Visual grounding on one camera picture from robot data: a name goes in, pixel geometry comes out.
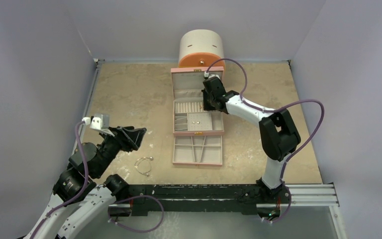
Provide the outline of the silver pearl bangle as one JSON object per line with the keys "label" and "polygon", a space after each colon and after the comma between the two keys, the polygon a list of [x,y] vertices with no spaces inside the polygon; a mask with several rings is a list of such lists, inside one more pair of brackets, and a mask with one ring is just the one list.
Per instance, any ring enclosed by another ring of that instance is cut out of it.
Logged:
{"label": "silver pearl bangle", "polygon": [[150,176],[150,173],[152,171],[152,162],[154,161],[154,157],[141,157],[136,160],[134,163],[135,170],[146,177]]}

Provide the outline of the pink jewelry box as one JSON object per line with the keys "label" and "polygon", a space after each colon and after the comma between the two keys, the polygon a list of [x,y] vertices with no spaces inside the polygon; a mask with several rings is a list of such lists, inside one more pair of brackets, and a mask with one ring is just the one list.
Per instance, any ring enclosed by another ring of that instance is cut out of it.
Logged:
{"label": "pink jewelry box", "polygon": [[224,134],[221,112],[203,109],[203,81],[207,67],[171,69],[173,88],[173,135],[218,136]]}

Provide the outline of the pink box pull-out drawer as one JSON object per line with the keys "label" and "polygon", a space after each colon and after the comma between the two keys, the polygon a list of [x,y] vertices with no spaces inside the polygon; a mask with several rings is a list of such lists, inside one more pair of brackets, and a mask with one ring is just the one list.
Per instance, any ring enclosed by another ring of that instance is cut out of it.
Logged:
{"label": "pink box pull-out drawer", "polygon": [[222,166],[222,137],[219,135],[175,137],[173,164]]}

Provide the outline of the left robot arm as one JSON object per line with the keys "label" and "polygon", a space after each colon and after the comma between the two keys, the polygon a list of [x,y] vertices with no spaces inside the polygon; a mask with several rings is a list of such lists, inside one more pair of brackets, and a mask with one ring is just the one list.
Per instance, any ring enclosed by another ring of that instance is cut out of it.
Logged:
{"label": "left robot arm", "polygon": [[137,151],[147,129],[97,128],[103,142],[95,145],[81,142],[80,128],[84,124],[81,121],[75,126],[77,148],[54,184],[47,207],[25,238],[73,238],[109,204],[129,200],[130,186],[118,174],[108,176],[101,185],[94,180],[102,176],[120,151]]}

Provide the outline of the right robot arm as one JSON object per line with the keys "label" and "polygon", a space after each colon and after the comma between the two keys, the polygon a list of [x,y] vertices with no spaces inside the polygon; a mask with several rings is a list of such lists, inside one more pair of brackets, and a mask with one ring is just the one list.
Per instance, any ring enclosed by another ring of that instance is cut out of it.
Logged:
{"label": "right robot arm", "polygon": [[289,111],[263,109],[260,105],[251,107],[238,92],[226,91],[219,76],[215,74],[205,77],[203,85],[204,110],[242,118],[260,131],[267,163],[263,176],[256,183],[260,186],[260,198],[264,202],[272,202],[284,187],[286,163],[301,142]]}

